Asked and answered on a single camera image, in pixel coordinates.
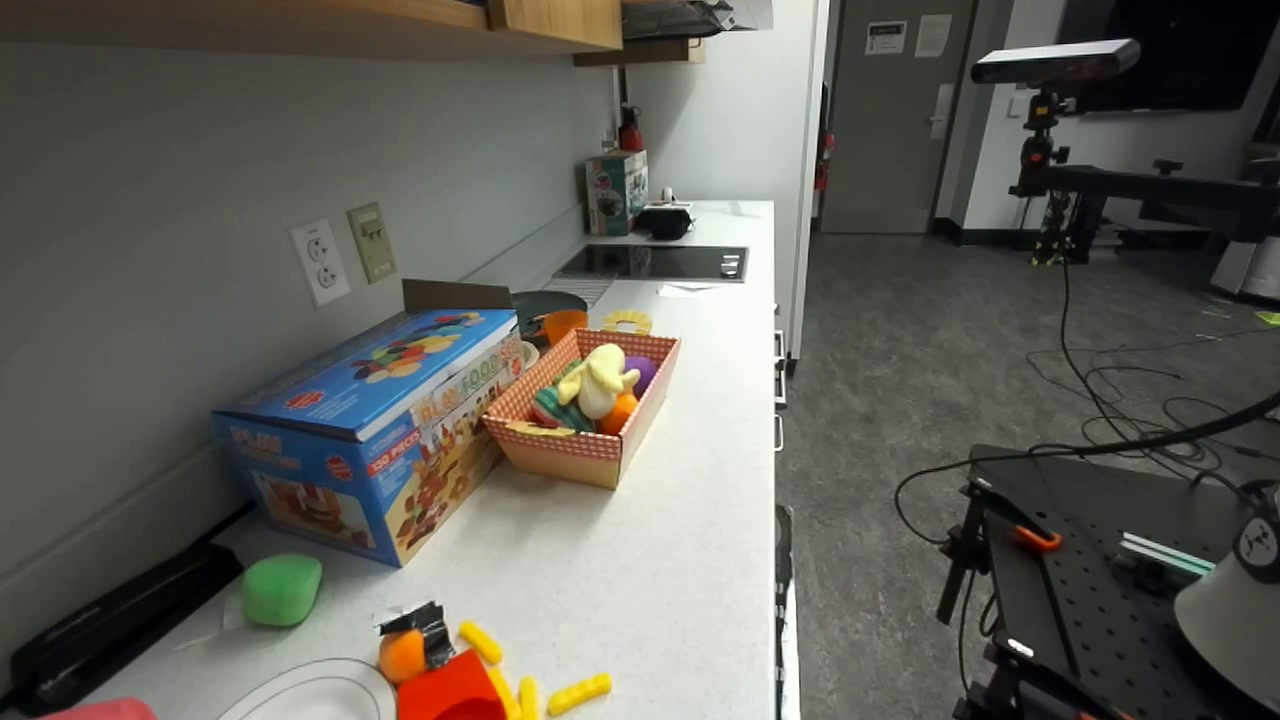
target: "gray floor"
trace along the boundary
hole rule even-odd
[[[1073,274],[1073,349],[1109,402],[1174,424],[1280,387],[1280,331],[1205,294],[1197,258],[1096,258]],[[792,385],[779,500],[796,514],[799,685],[810,720],[949,716],[956,633],[932,622],[945,555],[891,516],[891,483],[974,443],[1082,443],[1091,406],[1061,353],[1061,267],[921,236],[816,240],[806,359]],[[1280,428],[1255,424],[1200,463],[1260,471]],[[960,521],[960,475],[911,493],[911,516]]]

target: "wooden cabinet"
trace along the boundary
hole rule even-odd
[[[0,0],[0,42],[288,55],[573,55],[620,49],[620,0]]]

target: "electrical outlet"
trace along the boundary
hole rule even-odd
[[[366,210],[347,212],[347,226],[351,226],[351,236],[362,249],[366,281],[376,286],[376,281],[392,277],[395,252],[392,252],[386,212],[376,203],[366,203]]]
[[[338,236],[329,222],[291,228],[296,260],[312,286],[312,299],[334,304],[351,294],[346,258],[338,252]]]

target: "doorway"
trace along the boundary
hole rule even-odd
[[[829,236],[921,236],[945,177],[976,0],[842,6]]]

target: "white countertop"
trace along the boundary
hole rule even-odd
[[[98,695],[145,695],[165,720],[206,720],[273,675],[376,662],[376,624],[440,600],[480,622],[507,675],[546,695],[614,672],[577,716],[778,716],[772,607],[772,203],[687,203],[696,236],[750,246],[746,286],[617,281],[594,325],[642,307],[680,337],[670,406],[617,493],[501,463],[409,569],[380,569],[243,521],[242,561],[280,547],[323,561],[323,591],[296,633],[243,628],[238,585],[170,633]]]

